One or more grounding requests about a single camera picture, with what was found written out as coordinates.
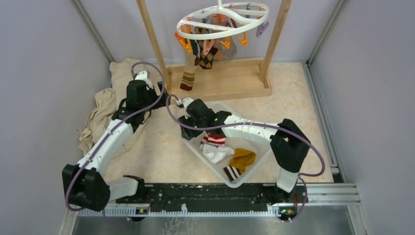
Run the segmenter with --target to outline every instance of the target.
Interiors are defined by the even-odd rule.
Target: white wall
[[[374,234],[413,234],[415,1],[350,0],[313,68]]]
[[[0,31],[0,234],[56,234],[108,62],[69,0],[0,1]]]
[[[155,62],[144,23],[133,0],[81,0],[116,61],[125,57]],[[223,0],[223,3],[235,2]],[[257,38],[248,32],[248,46],[238,45],[238,58],[264,57],[281,0],[257,0],[270,8],[269,28]],[[274,56],[275,61],[306,60],[317,43],[338,0],[294,0]],[[147,0],[149,14],[166,63],[184,61],[174,36],[177,22],[194,11],[216,5],[216,0]]]

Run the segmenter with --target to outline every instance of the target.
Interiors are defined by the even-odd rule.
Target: wooden stand
[[[145,0],[136,0],[142,15],[148,36],[153,46],[159,67],[166,79],[166,88],[170,94],[179,98],[200,98],[204,101],[225,100],[268,96],[272,86],[268,78],[268,68],[277,47],[291,0],[282,0],[274,25],[267,54],[264,58],[216,61],[210,70],[197,69],[192,91],[180,89],[184,65],[165,66],[159,43],[145,5]]]

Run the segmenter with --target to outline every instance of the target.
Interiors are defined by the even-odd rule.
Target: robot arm
[[[179,121],[189,126],[197,126],[200,128],[241,122],[251,123],[222,127],[209,132],[225,137],[242,138],[259,144],[270,145],[275,159],[281,167],[277,187],[288,193],[292,191],[297,182],[298,173],[304,158],[307,156],[309,150],[309,147],[305,143],[282,131],[276,131],[274,128],[252,125],[252,123],[262,124],[260,122],[247,120],[233,115],[230,112],[219,111],[215,113],[200,99],[193,100],[191,98],[185,98],[183,99],[183,107],[185,109],[185,115],[180,117]],[[308,140],[295,123],[289,119],[284,119],[280,124],[266,124],[285,128]],[[190,140],[200,134],[202,134],[202,131],[189,130],[182,127],[182,137],[184,139]]]
[[[167,93],[152,109],[165,106]],[[107,130],[94,145],[91,151],[76,165],[66,165],[62,171],[65,195],[80,166],[89,162],[75,180],[69,193],[69,203],[94,211],[101,211],[108,202],[121,197],[141,194],[144,192],[144,180],[134,176],[124,176],[121,179],[105,182],[103,176],[111,161],[119,152],[122,145],[144,124],[145,113],[131,117],[112,129],[128,115],[148,107],[158,98],[147,71],[139,72],[134,80],[127,85],[127,97],[119,104],[119,109],[112,116]]]

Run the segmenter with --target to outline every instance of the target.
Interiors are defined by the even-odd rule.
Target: red and white striped sock
[[[225,137],[221,135],[211,135],[211,134],[206,133],[202,141],[200,141],[200,144],[205,144],[205,143],[208,143],[213,146],[223,146],[225,145]]]

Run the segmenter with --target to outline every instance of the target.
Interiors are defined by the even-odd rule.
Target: beige towel
[[[131,66],[138,61],[139,60],[127,58],[121,63],[112,62],[110,64],[112,88],[104,89],[95,94],[96,107],[89,113],[86,128],[80,133],[80,143],[78,148],[82,150],[84,155],[92,149],[93,145],[98,142],[99,138],[104,134],[119,103],[127,96],[127,85],[133,80],[131,76]],[[136,66],[135,72],[144,69],[143,65],[139,65]],[[146,69],[153,71],[153,73],[151,73],[154,75],[152,78],[160,77],[154,69]],[[145,123],[138,127],[135,133],[121,147],[120,152],[128,151],[133,147],[144,126]]]

